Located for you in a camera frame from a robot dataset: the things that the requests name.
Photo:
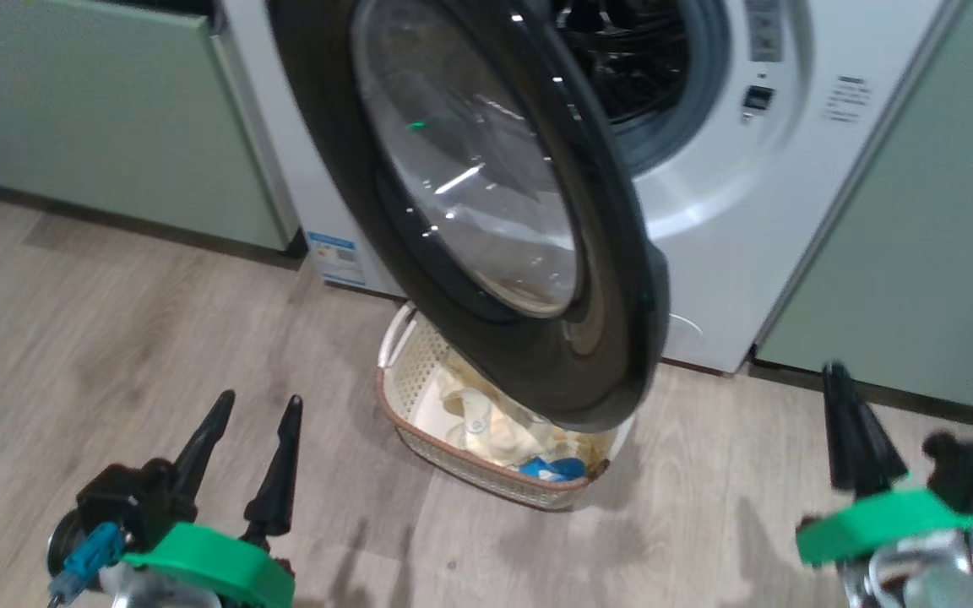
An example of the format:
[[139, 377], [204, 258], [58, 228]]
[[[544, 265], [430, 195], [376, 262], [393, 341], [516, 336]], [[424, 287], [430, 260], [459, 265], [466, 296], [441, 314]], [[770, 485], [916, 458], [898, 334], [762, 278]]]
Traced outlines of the round washing machine door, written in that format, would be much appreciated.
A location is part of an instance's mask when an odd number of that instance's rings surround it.
[[525, 0], [281, 0], [293, 99], [421, 315], [567, 430], [628, 421], [671, 308], [609, 121]]

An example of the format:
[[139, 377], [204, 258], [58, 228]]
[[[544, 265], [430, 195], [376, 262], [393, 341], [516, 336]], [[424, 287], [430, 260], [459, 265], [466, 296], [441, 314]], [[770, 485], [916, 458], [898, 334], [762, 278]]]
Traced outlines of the grey rating plate sticker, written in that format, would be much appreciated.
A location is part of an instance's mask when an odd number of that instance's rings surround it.
[[783, 61], [781, 0], [742, 0], [747, 17], [750, 61]]

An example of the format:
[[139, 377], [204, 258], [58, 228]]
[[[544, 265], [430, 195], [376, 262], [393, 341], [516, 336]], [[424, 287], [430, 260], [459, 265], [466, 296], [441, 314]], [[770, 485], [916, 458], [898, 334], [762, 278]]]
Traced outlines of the large pale green cabinet panel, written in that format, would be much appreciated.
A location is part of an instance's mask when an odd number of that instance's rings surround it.
[[973, 405], [973, 0], [756, 358], [808, 371], [837, 358], [858, 381]]

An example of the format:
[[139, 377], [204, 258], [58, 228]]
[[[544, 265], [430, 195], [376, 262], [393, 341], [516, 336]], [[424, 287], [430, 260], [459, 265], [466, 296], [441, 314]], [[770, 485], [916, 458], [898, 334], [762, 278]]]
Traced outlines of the white front-load washing machine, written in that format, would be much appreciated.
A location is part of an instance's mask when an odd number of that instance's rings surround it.
[[[700, 343], [665, 358], [734, 372], [962, 0], [781, 0], [783, 61], [750, 61], [744, 0], [525, 0], [556, 24], [611, 120]], [[865, 79], [859, 123], [822, 117]], [[771, 107], [742, 112], [750, 85]]]

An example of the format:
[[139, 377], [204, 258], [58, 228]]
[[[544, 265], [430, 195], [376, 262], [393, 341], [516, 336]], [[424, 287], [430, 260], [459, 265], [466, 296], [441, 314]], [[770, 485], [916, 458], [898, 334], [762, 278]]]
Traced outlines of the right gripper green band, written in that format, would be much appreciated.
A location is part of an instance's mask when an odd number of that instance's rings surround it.
[[973, 528], [973, 514], [954, 511], [929, 488], [889, 491], [908, 472], [894, 442], [845, 363], [826, 361], [821, 378], [831, 485], [865, 499], [796, 532], [803, 565], [821, 568], [914, 536]]

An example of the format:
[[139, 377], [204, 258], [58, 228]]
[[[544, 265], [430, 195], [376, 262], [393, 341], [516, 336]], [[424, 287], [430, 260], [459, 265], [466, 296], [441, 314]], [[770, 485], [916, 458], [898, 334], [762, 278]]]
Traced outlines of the pale green cabinet door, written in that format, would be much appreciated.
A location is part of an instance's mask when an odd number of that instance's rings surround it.
[[0, 0], [0, 188], [300, 257], [244, 43], [268, 0]]

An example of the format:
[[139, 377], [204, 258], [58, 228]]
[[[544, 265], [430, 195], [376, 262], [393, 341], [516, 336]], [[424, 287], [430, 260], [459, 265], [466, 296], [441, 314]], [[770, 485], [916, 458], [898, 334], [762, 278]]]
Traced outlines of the small printed text label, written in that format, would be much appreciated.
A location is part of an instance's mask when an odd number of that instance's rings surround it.
[[859, 123], [872, 99], [867, 80], [839, 74], [834, 78], [822, 104], [822, 117], [844, 124]]

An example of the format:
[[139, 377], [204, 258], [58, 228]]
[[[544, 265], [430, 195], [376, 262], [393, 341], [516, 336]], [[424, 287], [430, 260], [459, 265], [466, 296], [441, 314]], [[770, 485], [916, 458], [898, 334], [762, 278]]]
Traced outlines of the beige cloth garment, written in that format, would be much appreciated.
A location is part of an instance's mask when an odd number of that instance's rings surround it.
[[448, 445], [516, 470], [533, 459], [553, 463], [578, 458], [575, 436], [530, 412], [462, 361], [450, 361], [439, 378], [445, 412], [459, 423], [444, 434]]

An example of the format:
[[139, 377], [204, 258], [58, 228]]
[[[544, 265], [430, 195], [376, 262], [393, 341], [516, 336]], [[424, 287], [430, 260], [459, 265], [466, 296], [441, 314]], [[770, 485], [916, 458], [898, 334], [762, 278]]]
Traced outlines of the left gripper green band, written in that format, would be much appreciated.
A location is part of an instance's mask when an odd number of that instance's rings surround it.
[[[184, 449], [175, 459], [172, 486], [175, 509], [197, 509], [209, 460], [226, 432], [235, 390], [220, 393]], [[258, 493], [244, 509], [247, 530], [241, 536], [179, 522], [147, 551], [127, 551], [131, 567], [154, 570], [183, 584], [245, 605], [247, 608], [292, 608], [294, 576], [271, 555], [270, 536], [289, 534], [300, 462], [302, 397], [293, 395], [277, 431], [278, 446]]]

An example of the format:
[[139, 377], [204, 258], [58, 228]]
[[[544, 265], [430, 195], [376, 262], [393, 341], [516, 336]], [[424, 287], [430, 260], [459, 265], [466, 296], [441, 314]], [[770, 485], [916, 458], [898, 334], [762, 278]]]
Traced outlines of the cream perforated basket brown rim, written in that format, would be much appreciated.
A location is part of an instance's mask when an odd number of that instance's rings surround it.
[[381, 409], [406, 447], [457, 480], [525, 507], [556, 512], [574, 507], [610, 469], [626, 445], [634, 418], [614, 431], [592, 435], [598, 459], [579, 480], [534, 480], [488, 463], [447, 442], [460, 418], [445, 411], [443, 376], [466, 366], [431, 323], [408, 301], [390, 320], [378, 350], [376, 388]]

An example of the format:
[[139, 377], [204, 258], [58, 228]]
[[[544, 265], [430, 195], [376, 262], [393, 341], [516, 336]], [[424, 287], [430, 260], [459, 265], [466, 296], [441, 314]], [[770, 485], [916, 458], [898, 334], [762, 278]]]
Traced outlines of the blue white energy label sticker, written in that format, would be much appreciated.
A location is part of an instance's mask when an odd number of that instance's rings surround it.
[[356, 245], [351, 240], [306, 231], [309, 257], [324, 280], [351, 287], [366, 287]]

